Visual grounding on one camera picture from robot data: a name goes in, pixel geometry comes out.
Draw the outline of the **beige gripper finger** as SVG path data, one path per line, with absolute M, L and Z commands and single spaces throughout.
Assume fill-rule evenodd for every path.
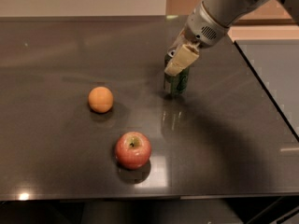
M 167 54 L 173 57 L 182 57 L 186 53 L 186 45 L 188 44 L 188 40 L 185 37 L 185 30 L 182 29 L 178 34 L 174 43 L 170 46 Z
M 167 63 L 164 72 L 171 77 L 175 77 L 198 58 L 199 50 L 197 47 L 190 44 L 182 44 L 177 47 L 174 56 Z

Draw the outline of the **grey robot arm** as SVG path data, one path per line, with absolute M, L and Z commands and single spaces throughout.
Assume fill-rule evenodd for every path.
M 177 39 L 164 72 L 175 77 L 193 64 L 200 50 L 216 45 L 243 16 L 269 0 L 202 0 L 191 12 Z M 299 0 L 276 0 L 299 23 Z

